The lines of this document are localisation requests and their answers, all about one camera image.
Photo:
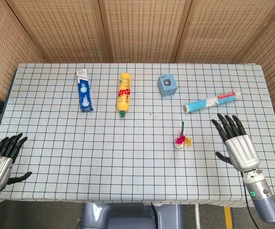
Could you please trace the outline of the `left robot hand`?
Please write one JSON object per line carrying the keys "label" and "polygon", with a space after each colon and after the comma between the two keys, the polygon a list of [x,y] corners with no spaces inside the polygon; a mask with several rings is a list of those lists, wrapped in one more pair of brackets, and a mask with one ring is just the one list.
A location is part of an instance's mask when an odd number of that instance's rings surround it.
{"label": "left robot hand", "polygon": [[0,191],[7,185],[22,182],[29,178],[32,172],[27,172],[21,177],[10,177],[13,165],[28,137],[23,137],[22,133],[5,137],[0,142]]}

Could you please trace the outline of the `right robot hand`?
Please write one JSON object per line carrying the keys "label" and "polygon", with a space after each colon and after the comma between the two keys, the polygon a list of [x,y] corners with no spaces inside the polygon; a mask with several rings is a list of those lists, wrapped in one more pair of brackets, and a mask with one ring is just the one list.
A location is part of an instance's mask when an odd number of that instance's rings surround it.
{"label": "right robot hand", "polygon": [[256,170],[260,165],[260,158],[256,148],[246,133],[240,119],[233,115],[217,114],[220,123],[212,119],[223,143],[228,151],[228,156],[216,152],[215,155],[223,162],[233,165],[239,172]]}

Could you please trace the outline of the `small colourful flower toy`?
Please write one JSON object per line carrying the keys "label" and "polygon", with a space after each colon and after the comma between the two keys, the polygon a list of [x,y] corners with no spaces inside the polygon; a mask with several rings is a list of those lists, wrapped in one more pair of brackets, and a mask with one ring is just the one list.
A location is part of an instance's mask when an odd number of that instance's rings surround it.
{"label": "small colourful flower toy", "polygon": [[184,134],[184,121],[181,123],[181,131],[179,136],[175,139],[174,141],[174,147],[176,149],[182,149],[184,147],[189,148],[193,143],[193,138],[192,137],[187,137]]}

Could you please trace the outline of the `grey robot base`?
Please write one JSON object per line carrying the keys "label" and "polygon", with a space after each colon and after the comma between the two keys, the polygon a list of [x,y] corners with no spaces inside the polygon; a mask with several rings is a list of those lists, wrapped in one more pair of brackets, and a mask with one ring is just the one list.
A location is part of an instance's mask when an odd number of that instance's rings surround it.
{"label": "grey robot base", "polygon": [[183,229],[179,204],[85,203],[80,229]]}

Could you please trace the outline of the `plastic wrap roll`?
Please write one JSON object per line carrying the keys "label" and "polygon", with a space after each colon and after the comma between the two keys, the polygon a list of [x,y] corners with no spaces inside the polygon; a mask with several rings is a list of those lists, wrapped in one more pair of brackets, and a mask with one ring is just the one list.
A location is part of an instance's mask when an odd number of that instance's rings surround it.
{"label": "plastic wrap roll", "polygon": [[212,106],[217,106],[220,104],[232,102],[235,100],[241,99],[241,92],[228,92],[220,95],[216,95],[214,97],[208,97],[206,99],[188,102],[183,105],[183,110],[185,113],[195,112],[201,109],[205,109]]}

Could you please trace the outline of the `light blue cube box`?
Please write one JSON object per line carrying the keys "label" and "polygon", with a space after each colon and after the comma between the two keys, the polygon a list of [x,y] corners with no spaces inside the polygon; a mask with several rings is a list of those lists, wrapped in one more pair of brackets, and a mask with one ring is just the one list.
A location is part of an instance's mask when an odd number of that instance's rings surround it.
{"label": "light blue cube box", "polygon": [[160,76],[157,85],[162,97],[174,95],[178,88],[173,74]]}

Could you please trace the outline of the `blue toothpaste box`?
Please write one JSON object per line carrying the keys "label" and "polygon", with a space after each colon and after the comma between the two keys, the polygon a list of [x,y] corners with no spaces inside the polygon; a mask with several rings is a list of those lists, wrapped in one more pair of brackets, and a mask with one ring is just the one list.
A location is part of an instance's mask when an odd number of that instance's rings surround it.
{"label": "blue toothpaste box", "polygon": [[93,111],[92,100],[90,94],[90,85],[86,69],[76,71],[78,93],[80,99],[80,108],[82,112]]}

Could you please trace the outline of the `white grid tablecloth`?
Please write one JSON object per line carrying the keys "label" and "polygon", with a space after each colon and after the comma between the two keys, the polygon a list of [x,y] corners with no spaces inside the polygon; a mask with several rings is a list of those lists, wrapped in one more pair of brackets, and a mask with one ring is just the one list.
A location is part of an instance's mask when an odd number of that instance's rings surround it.
{"label": "white grid tablecloth", "polygon": [[[82,112],[76,71],[86,69],[93,111]],[[129,73],[130,106],[117,109]],[[173,74],[174,95],[158,79]],[[185,113],[183,105],[241,92],[239,100]],[[152,118],[149,112],[156,115]],[[241,175],[215,156],[227,150],[212,119],[236,115],[251,137],[275,196],[275,115],[264,73],[254,64],[21,63],[0,123],[0,141],[27,137],[11,171],[23,182],[4,200],[207,203],[241,207]],[[181,131],[192,145],[176,149]]]}

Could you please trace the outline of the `yellow bottle with green cap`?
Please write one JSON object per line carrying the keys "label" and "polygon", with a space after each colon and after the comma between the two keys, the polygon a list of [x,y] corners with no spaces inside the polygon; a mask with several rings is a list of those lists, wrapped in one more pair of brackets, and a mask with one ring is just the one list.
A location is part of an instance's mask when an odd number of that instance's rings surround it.
{"label": "yellow bottle with green cap", "polygon": [[125,117],[130,106],[130,85],[131,77],[129,73],[122,73],[119,78],[117,109],[120,117]]}

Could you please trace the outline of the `woven folding screen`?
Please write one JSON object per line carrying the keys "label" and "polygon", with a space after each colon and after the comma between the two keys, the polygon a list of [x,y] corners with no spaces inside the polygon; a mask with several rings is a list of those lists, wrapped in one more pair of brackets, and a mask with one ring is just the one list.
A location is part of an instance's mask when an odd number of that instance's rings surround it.
{"label": "woven folding screen", "polygon": [[275,0],[0,0],[0,99],[24,62],[257,63],[275,111]]}

